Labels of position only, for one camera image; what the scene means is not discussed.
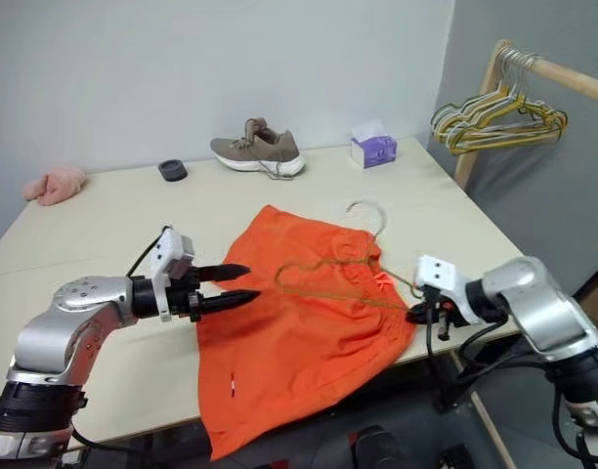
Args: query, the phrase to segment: tabletop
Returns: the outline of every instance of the tabletop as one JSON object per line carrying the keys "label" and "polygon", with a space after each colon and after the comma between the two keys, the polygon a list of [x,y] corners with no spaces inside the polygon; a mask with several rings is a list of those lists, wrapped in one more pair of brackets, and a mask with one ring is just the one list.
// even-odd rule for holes
{"label": "tabletop", "polygon": [[[217,264],[267,204],[360,228],[346,208],[370,200],[388,217],[378,238],[381,263],[403,277],[411,277],[422,253],[453,262],[469,277],[521,255],[416,140],[399,140],[395,162],[367,170],[349,152],[304,150],[308,165],[293,181],[205,160],[187,163],[190,174],[177,183],[163,181],[155,167],[110,171],[90,175],[83,191],[63,203],[28,203],[0,240],[0,392],[17,334],[46,310],[58,287],[77,277],[124,275],[164,225],[192,238],[197,265]],[[148,269],[144,262],[139,273]],[[448,342],[435,340],[435,351],[453,349],[477,330],[454,329]],[[508,323],[490,337],[514,330]],[[398,362],[426,355],[419,327]],[[85,387],[89,404],[74,421],[87,438],[109,440],[196,418],[197,370],[192,324],[140,320],[106,341]]]}

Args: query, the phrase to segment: orange garment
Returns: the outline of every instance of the orange garment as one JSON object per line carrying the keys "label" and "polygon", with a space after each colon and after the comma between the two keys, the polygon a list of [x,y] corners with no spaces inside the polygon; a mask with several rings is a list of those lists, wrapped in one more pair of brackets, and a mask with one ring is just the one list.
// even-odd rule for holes
{"label": "orange garment", "polygon": [[[287,293],[275,284],[288,263],[322,259],[370,263],[290,267],[284,285],[332,296]],[[205,316],[197,324],[199,407],[212,442],[223,457],[264,432],[336,404],[393,363],[412,339],[402,299],[380,276],[381,250],[373,236],[266,206],[232,245],[225,263],[251,274],[224,288],[261,291],[251,303]]]}

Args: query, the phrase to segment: clothing rack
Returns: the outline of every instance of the clothing rack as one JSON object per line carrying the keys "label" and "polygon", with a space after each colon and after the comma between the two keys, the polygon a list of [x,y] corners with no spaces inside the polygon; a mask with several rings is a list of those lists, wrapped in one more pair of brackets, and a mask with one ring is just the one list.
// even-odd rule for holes
{"label": "clothing rack", "polygon": [[[489,93],[496,89],[499,81],[499,73],[497,72],[498,67],[495,66],[496,57],[498,53],[505,47],[511,47],[511,41],[501,39],[494,46],[494,50],[491,54],[491,60],[488,63],[486,69],[486,75],[480,89],[480,95]],[[566,68],[565,66],[554,64],[553,62],[545,59],[538,59],[534,62],[530,68],[530,72],[535,73],[538,76],[543,76],[549,80],[553,80],[561,85],[566,86],[578,93],[590,97],[598,101],[598,79],[588,76],[584,73]],[[455,176],[453,177],[457,184],[466,190],[468,180],[473,172],[475,161],[477,160],[478,153],[471,151],[470,153],[464,153],[457,159],[457,166],[455,168]]]}

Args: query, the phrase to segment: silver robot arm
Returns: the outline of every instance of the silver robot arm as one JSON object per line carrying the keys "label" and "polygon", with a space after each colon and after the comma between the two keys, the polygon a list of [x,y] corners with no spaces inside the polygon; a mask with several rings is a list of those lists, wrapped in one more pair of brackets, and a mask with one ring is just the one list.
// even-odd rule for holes
{"label": "silver robot arm", "polygon": [[484,323],[491,311],[511,316],[598,455],[598,329],[540,260],[514,259],[472,280],[447,261],[422,256],[414,282],[454,304],[456,326]]}
{"label": "silver robot arm", "polygon": [[197,291],[201,282],[236,278],[249,269],[193,267],[191,241],[171,228],[153,244],[150,278],[72,281],[56,292],[45,313],[23,328],[0,396],[0,467],[58,465],[73,433],[71,417],[87,402],[82,386],[113,331],[154,316],[197,321],[258,295],[234,290],[204,298]]}

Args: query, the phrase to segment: white shoe sole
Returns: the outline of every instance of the white shoe sole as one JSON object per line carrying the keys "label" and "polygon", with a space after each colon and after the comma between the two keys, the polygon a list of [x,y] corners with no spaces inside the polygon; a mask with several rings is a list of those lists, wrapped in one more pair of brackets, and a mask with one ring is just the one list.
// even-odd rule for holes
{"label": "white shoe sole", "polygon": [[234,161],[232,159],[219,156],[216,153],[214,153],[214,156],[227,167],[235,169],[236,171],[264,171],[265,169],[262,167],[264,164],[272,173],[276,173],[277,170],[279,170],[280,174],[294,176],[306,165],[306,158],[304,158],[304,156],[301,154],[295,159],[280,164],[279,169],[276,161],[262,161],[262,164],[260,164],[259,161]]}

